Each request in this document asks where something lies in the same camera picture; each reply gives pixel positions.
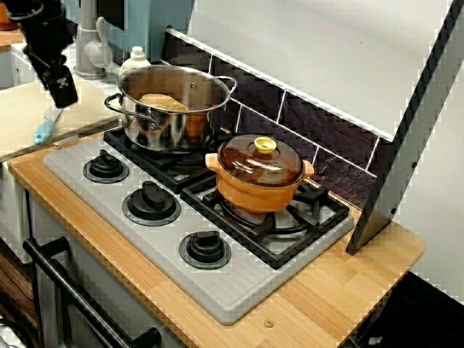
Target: blue handle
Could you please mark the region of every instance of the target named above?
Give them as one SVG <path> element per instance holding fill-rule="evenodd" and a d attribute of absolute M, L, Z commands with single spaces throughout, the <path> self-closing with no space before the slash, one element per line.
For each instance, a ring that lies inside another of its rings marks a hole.
<path fill-rule="evenodd" d="M 47 120 L 37 127 L 36 132 L 34 133 L 34 143 L 42 144 L 46 139 L 50 138 L 51 133 L 53 133 L 54 122 Z"/>

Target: bread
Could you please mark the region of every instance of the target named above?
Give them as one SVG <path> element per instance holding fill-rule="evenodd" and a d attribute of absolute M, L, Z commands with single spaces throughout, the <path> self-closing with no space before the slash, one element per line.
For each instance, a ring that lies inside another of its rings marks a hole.
<path fill-rule="evenodd" d="M 164 94 L 145 94 L 139 100 L 142 104 L 172 111 L 188 111 L 188 107 Z"/>

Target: orange pot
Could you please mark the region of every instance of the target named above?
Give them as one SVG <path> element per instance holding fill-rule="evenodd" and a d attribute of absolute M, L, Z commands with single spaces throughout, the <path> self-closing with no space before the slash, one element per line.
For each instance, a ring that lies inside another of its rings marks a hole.
<path fill-rule="evenodd" d="M 218 191 L 230 203 L 248 212 L 264 214 L 285 208 L 292 201 L 295 191 L 305 178 L 314 175 L 314 168 L 308 161 L 302 161 L 302 172 L 289 185 L 266 185 L 238 178 L 225 169 L 218 154 L 206 155 L 206 166 L 217 173 Z"/>

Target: cutting board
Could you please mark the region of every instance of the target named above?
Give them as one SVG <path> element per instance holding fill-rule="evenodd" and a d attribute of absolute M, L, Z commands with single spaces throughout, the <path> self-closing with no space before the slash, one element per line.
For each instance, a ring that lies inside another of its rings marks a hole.
<path fill-rule="evenodd" d="M 40 81 L 0 91 L 0 162 L 43 148 L 55 141 L 121 118 L 104 106 L 105 94 L 89 82 L 73 76 L 79 101 L 63 109 L 49 140 L 36 145 L 33 135 L 45 121 L 44 112 L 53 99 Z"/>

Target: black handle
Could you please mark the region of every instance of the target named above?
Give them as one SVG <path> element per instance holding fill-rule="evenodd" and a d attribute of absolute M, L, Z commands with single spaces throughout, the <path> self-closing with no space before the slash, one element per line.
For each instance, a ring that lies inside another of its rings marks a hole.
<path fill-rule="evenodd" d="M 58 238 L 43 246 L 39 246 L 34 238 L 27 239 L 22 245 L 33 261 L 47 274 L 54 285 L 67 297 L 96 329 L 96 332 L 111 348 L 158 348 L 161 335 L 156 328 L 150 328 L 146 333 L 133 341 L 111 319 L 91 295 L 71 278 L 61 264 L 52 257 L 68 250 L 70 245 L 65 237 Z"/>

